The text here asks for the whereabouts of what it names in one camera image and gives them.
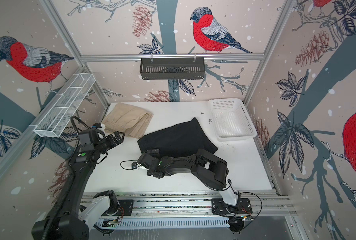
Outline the beige drawstring shorts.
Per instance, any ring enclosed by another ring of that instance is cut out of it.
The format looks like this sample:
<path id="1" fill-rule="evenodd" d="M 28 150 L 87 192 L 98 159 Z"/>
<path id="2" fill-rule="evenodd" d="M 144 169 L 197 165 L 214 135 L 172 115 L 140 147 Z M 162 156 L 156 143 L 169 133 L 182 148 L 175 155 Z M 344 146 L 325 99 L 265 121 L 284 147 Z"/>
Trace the beige drawstring shorts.
<path id="1" fill-rule="evenodd" d="M 106 131 L 122 132 L 131 138 L 140 139 L 153 118 L 154 114 L 129 104 L 118 103 L 102 121 Z"/>

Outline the black shorts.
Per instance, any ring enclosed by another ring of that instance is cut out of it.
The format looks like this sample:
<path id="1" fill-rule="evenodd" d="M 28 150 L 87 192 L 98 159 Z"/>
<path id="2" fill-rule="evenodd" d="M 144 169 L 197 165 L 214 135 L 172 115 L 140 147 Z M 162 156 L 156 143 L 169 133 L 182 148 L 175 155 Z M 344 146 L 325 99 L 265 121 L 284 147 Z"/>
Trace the black shorts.
<path id="1" fill-rule="evenodd" d="M 176 124 L 150 134 L 138 140 L 141 153 L 159 150 L 160 157 L 187 157 L 204 149 L 214 154 L 218 147 L 207 137 L 197 118 L 189 122 Z"/>

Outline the white plastic laundry basket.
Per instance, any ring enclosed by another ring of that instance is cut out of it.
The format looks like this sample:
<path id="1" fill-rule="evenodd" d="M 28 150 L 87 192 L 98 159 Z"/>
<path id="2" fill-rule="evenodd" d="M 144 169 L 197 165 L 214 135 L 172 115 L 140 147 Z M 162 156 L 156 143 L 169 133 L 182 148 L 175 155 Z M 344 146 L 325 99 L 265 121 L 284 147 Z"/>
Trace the white plastic laundry basket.
<path id="1" fill-rule="evenodd" d="M 208 101 L 216 138 L 220 142 L 243 141 L 257 136 L 255 126 L 240 99 Z"/>

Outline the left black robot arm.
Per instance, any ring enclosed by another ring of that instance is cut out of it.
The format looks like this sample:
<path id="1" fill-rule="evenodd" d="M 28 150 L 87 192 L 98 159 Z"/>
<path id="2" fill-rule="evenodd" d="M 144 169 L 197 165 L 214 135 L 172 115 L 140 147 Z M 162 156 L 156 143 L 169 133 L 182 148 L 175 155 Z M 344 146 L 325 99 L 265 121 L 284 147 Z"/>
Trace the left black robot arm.
<path id="1" fill-rule="evenodd" d="M 48 215 L 32 228 L 35 240 L 87 240 L 89 233 L 101 215 L 108 211 L 115 214 L 120 203 L 113 191 L 95 195 L 93 202 L 82 212 L 81 199 L 86 184 L 101 155 L 120 145 L 125 134 L 114 132 L 108 136 L 101 129 L 91 128 L 78 134 L 79 145 L 68 159 L 69 171 L 66 183 Z"/>

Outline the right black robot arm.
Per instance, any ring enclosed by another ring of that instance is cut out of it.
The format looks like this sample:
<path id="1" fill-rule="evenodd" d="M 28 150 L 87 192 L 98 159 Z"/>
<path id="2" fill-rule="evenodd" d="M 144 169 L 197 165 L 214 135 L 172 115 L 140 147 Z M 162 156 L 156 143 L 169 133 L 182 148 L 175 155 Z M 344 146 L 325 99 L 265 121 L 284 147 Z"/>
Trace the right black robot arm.
<path id="1" fill-rule="evenodd" d="M 148 150 L 137 161 L 138 167 L 144 167 L 149 177 L 158 179 L 177 174 L 192 174 L 203 185 L 222 196 L 227 207 L 236 207 L 239 197 L 232 189 L 228 179 L 227 162 L 218 156 L 200 149 L 196 154 L 187 157 L 162 157 L 159 150 Z"/>

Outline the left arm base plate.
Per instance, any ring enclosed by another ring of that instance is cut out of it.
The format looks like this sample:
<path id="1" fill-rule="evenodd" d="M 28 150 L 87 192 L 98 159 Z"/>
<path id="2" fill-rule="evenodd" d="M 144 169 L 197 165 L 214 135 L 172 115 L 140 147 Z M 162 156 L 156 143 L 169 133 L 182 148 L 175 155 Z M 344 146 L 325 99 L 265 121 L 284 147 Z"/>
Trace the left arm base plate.
<path id="1" fill-rule="evenodd" d="M 113 217 L 113 216 L 131 216 L 134 207 L 134 200 L 119 200 L 117 209 L 107 210 L 102 214 L 102 217 Z"/>

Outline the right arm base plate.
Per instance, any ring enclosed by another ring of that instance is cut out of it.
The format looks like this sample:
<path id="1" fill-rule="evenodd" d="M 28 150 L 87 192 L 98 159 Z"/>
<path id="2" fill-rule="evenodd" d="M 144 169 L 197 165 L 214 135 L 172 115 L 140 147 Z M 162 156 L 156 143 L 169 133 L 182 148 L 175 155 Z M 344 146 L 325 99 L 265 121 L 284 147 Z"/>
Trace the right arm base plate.
<path id="1" fill-rule="evenodd" d="M 211 200 L 212 213 L 222 217 L 234 217 L 237 215 L 251 215 L 253 213 L 250 199 L 241 198 L 235 206 L 227 205 L 223 199 Z"/>

